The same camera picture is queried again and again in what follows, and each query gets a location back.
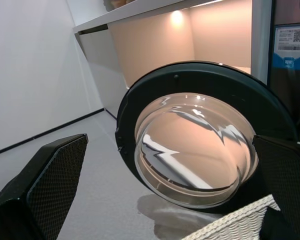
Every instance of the warm light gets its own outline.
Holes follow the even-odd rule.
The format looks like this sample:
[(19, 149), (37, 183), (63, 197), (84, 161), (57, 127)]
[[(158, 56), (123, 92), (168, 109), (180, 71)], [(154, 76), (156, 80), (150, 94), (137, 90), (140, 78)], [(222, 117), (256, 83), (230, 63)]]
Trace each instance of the warm light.
[(192, 6), (191, 8), (200, 7), (200, 6), (204, 6), (204, 5), (208, 5), (208, 4), (213, 4), (213, 3), (217, 3), (217, 2), (221, 2), (221, 1), (223, 1), (223, 0), (208, 1), (208, 2), (205, 2), (205, 3), (199, 4), (199, 5), (196, 5), (196, 6)]
[(175, 27), (179, 27), (184, 23), (184, 16), (181, 11), (173, 11), (171, 14), (171, 22)]

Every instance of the sticker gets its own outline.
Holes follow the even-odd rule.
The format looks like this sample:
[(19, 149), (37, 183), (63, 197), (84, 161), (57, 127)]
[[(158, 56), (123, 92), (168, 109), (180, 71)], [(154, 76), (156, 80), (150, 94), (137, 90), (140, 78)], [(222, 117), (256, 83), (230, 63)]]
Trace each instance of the sticker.
[(300, 70), (300, 26), (276, 28), (272, 66)]

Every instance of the black plastic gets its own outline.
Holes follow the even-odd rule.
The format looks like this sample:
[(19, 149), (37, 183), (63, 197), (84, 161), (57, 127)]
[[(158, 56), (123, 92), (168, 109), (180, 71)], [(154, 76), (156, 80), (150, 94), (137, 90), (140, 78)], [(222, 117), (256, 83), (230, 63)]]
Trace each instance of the black plastic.
[[(237, 109), (258, 135), (297, 141), (298, 132), (281, 101), (261, 81), (226, 65), (180, 62), (160, 67), (139, 79), (124, 96), (117, 115), (116, 143), (134, 176), (135, 125), (142, 110), (165, 95), (197, 93), (219, 99)], [(259, 168), (227, 203), (205, 212), (229, 213), (269, 194)]]
[(39, 149), (0, 192), (0, 240), (56, 240), (76, 195), (88, 137)]
[(287, 222), (300, 239), (300, 144), (255, 136), (264, 181)]

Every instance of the white shelf edge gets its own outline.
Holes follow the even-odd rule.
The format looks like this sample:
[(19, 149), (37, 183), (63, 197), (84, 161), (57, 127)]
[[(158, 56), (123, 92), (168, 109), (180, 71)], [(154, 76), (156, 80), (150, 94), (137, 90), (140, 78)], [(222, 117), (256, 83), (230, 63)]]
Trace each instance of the white shelf edge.
[(83, 30), (95, 28), (104, 24), (113, 23), (139, 14), (161, 9), (163, 7), (170, 6), (170, 5), (176, 4), (179, 6), (178, 3), (183, 3), (183, 4), (180, 4), (179, 6), (180, 8), (176, 8), (176, 9), (182, 9), (182, 7), (188, 8), (194, 5), (199, 5), (210, 1), (212, 0), (135, 0), (127, 5), (119, 7), (104, 15), (96, 17), (78, 26), (75, 26), (73, 28), (73, 31), (74, 33), (77, 33)]

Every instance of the white wall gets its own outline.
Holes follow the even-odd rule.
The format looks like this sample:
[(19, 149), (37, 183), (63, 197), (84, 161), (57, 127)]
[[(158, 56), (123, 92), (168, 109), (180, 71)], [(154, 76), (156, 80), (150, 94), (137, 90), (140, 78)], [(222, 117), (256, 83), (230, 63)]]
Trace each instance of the white wall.
[(67, 0), (76, 26), (108, 13), (113, 7), (104, 0)]
[(0, 149), (102, 108), (66, 0), (0, 0)]
[(127, 92), (125, 78), (109, 30), (80, 36), (103, 106), (117, 116)]
[(128, 86), (166, 64), (194, 60), (189, 10), (109, 24)]
[(192, 7), (190, 16), (196, 60), (251, 67), (252, 0)]

